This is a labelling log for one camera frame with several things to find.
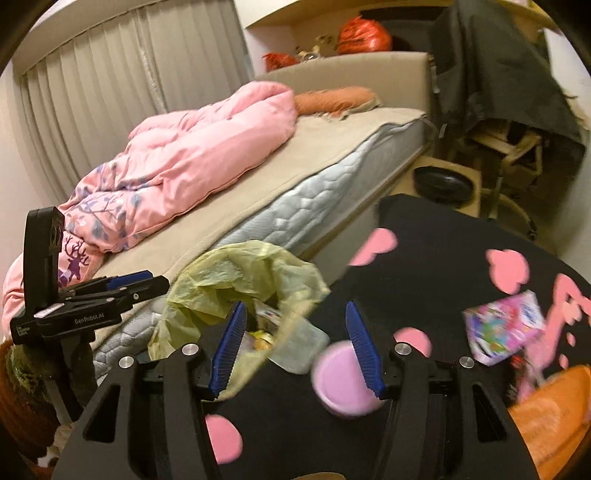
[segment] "black cloth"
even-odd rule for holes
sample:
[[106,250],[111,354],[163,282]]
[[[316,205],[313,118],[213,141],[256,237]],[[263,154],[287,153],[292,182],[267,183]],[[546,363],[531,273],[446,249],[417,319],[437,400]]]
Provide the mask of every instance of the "black cloth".
[[499,118],[553,134],[582,157],[577,120],[547,60],[506,8],[493,0],[456,0],[434,23],[431,43],[443,121],[454,134]]
[[[583,277],[531,242],[424,199],[384,199],[379,225],[394,232],[398,246],[367,266],[350,268],[310,317],[331,341],[348,338],[345,304],[355,297],[372,321],[392,333],[412,326],[428,334],[431,358],[454,362],[470,355],[462,311],[506,296],[491,281],[485,257],[489,249],[513,249],[525,256],[530,280],[522,291],[537,295],[544,314],[553,301],[558,273],[591,295]],[[568,346],[567,332],[576,335],[576,349]],[[590,335],[586,321],[565,326],[558,349],[568,351],[571,365],[589,362]],[[487,371],[502,394],[506,368],[498,365]],[[558,371],[554,361],[544,374]],[[242,456],[221,467],[225,480],[291,480],[323,471],[367,480],[388,415],[385,407],[363,418],[339,419],[321,405],[309,375],[288,374],[272,362],[235,398],[207,408],[234,423],[244,440]],[[591,478],[591,462],[586,465],[585,476],[572,478]]]

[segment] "colorful package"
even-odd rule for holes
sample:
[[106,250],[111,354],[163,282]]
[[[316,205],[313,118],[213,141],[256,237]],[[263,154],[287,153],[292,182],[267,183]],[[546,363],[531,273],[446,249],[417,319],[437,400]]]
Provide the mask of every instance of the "colorful package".
[[464,312],[474,359],[495,365],[518,352],[545,328],[532,291],[526,291]]

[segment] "wooden nightstand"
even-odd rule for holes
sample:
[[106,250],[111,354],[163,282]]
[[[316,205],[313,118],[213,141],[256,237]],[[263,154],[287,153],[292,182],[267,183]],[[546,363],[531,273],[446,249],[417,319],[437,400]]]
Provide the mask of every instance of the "wooden nightstand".
[[390,192],[390,195],[397,195],[399,193],[406,193],[407,195],[413,195],[418,197],[416,190],[414,189],[413,182],[413,170],[419,167],[441,167],[449,170],[454,170],[462,175],[468,177],[474,183],[474,196],[472,200],[465,204],[462,208],[456,209],[458,212],[465,213],[472,217],[478,218],[480,215],[480,197],[482,191],[482,175],[478,170],[473,168],[464,167],[457,163],[451,163],[444,160],[439,160],[433,157],[419,157],[415,163],[407,170],[403,175],[394,190]]

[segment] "trash bag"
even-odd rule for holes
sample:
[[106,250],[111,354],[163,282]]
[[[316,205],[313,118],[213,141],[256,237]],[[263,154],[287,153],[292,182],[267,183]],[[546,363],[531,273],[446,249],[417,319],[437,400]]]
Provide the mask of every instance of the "trash bag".
[[279,70],[283,67],[291,67],[292,65],[297,65],[299,63],[298,59],[288,55],[287,53],[268,53],[267,55],[263,55],[265,59],[265,67],[267,68],[267,73],[272,72],[273,70]]
[[345,24],[339,34],[339,55],[392,50],[392,37],[384,26],[375,20],[354,18]]
[[[282,247],[254,240],[216,248],[179,275],[148,344],[148,353],[157,360],[186,343],[196,343],[201,331],[223,321],[237,300],[254,315],[254,299],[265,303],[271,298],[277,299],[282,315],[276,347],[328,293],[316,266]],[[220,400],[235,395],[271,353],[241,354]]]

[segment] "metal screw head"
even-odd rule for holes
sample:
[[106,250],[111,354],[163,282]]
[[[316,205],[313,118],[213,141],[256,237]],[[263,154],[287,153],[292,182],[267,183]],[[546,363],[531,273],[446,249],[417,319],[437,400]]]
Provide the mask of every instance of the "metal screw head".
[[398,355],[409,355],[410,352],[413,351],[413,349],[410,348],[410,345],[407,343],[397,343],[396,346],[394,347],[394,351]]
[[129,368],[135,363],[134,357],[132,356],[125,356],[121,360],[119,360],[119,366],[121,368]]
[[463,356],[460,358],[460,365],[464,368],[474,368],[474,360],[469,356]]
[[199,345],[188,343],[183,347],[183,354],[187,356],[195,355],[199,351]]

